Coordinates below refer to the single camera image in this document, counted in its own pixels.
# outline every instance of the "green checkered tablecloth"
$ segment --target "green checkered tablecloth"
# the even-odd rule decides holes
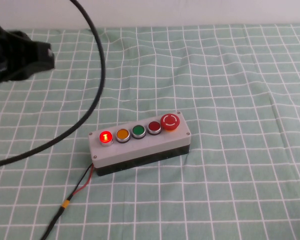
[[[59,135],[90,106],[89,30],[28,30],[56,69],[0,84],[0,159]],[[99,29],[106,84],[56,146],[0,168],[0,240],[38,240],[91,163],[88,133],[179,110],[190,153],[102,177],[50,240],[300,240],[300,24]]]

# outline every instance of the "black wire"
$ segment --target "black wire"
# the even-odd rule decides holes
[[[106,61],[105,61],[105,54],[104,54],[104,50],[103,50],[103,47],[102,47],[102,43],[101,43],[101,40],[98,36],[95,25],[92,22],[92,20],[90,19],[89,15],[85,11],[85,9],[80,5],[80,3],[78,3],[77,0],[70,0],[70,2],[72,2],[78,8],[78,10],[82,13],[84,19],[86,20],[86,22],[88,23],[88,25],[91,29],[91,32],[92,32],[92,34],[95,38],[95,41],[96,41],[96,44],[97,44],[97,47],[98,47],[98,50],[99,50],[100,62],[101,62],[101,79],[100,79],[100,84],[99,84],[99,88],[98,88],[98,91],[96,93],[96,96],[95,96],[91,106],[86,111],[86,113],[82,116],[82,118],[79,119],[79,121],[76,124],[74,124],[72,127],[70,127],[67,131],[60,134],[55,139],[52,139],[52,140],[46,142],[45,144],[43,144],[41,146],[38,146],[34,149],[31,149],[30,151],[24,152],[20,155],[9,157],[7,159],[0,160],[0,167],[3,166],[3,165],[15,163],[17,161],[26,159],[28,157],[31,157],[31,156],[37,154],[37,153],[40,153],[40,152],[52,147],[53,145],[59,143],[61,140],[65,139],[69,135],[71,135],[75,130],[77,130],[90,117],[90,115],[94,112],[94,109],[97,107],[97,104],[100,100],[102,91],[103,91],[104,86],[105,86],[105,81],[106,81]]]
[[[82,175],[81,179],[79,180],[78,184],[75,186],[74,190],[70,193],[70,195],[67,197],[66,200],[70,201],[72,199],[72,197],[74,196],[75,191],[77,190],[77,188],[79,187],[81,181],[84,179],[85,175],[87,174],[87,172],[89,171],[89,169],[93,166],[93,164],[91,163],[90,166],[85,170],[84,174]],[[54,217],[52,218],[51,222],[49,223],[48,227],[46,228],[44,234],[42,235],[42,237],[40,238],[40,240],[45,240],[47,239],[48,235],[50,234],[50,232],[52,231],[52,229],[54,228],[56,222],[58,221],[58,219],[60,218],[60,216],[62,215],[62,213],[65,211],[64,207],[60,207],[58,209],[58,211],[56,212],[56,214],[54,215]]]

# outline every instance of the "illuminated red button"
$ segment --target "illuminated red button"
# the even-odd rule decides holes
[[[101,132],[99,139],[100,139],[101,145],[105,146],[105,147],[108,147],[114,143],[114,138],[112,137],[112,134],[109,131]]]
[[[161,126],[164,130],[173,131],[175,130],[180,124],[180,119],[177,115],[168,113],[161,117]]]
[[[148,124],[148,133],[151,135],[158,135],[161,133],[161,125],[157,121],[152,121]]]

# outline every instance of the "green button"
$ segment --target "green button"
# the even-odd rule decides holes
[[[146,135],[146,129],[143,126],[137,125],[133,127],[132,137],[134,137],[135,139],[143,139],[145,135]]]
[[[145,132],[145,128],[141,125],[137,125],[135,126],[133,129],[132,129],[132,132],[135,134],[135,135],[141,135]]]

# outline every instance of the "white wall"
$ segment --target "white wall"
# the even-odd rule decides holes
[[[79,1],[97,27],[300,23],[300,0]],[[5,29],[88,27],[68,0],[0,0],[0,25]]]

